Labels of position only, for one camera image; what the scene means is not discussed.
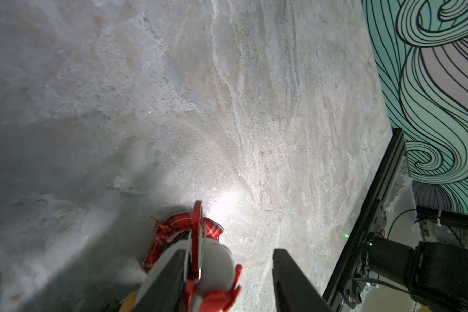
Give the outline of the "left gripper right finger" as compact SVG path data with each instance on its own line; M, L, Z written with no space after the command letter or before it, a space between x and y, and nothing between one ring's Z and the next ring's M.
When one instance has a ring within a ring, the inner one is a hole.
M275 249L272 260L277 312L331 311L286 249Z

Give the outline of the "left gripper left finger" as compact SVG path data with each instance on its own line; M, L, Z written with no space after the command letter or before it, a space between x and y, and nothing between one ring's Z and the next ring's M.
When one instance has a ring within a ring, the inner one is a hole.
M133 311L181 311L186 258L186 251L176 251L152 282L147 278L139 289Z

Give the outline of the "red white plush keychain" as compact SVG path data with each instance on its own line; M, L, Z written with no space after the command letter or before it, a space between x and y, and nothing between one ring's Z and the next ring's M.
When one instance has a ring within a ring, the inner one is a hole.
M243 267L235 264L230 249L220 244L223 227L204 217L202 203L156 220L154 242L142 267L152 282L178 250L186 251L185 290L181 311L229 311L241 292ZM133 311L139 290L122 300L121 311Z

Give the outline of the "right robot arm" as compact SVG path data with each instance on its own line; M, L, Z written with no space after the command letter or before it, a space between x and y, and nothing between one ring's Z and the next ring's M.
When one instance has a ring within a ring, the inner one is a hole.
M360 269L352 277L349 299L360 304L367 288L384 285L431 311L468 311L468 249L459 235L455 238L455 245L421 241L413 248L389 240L371 217L357 240Z

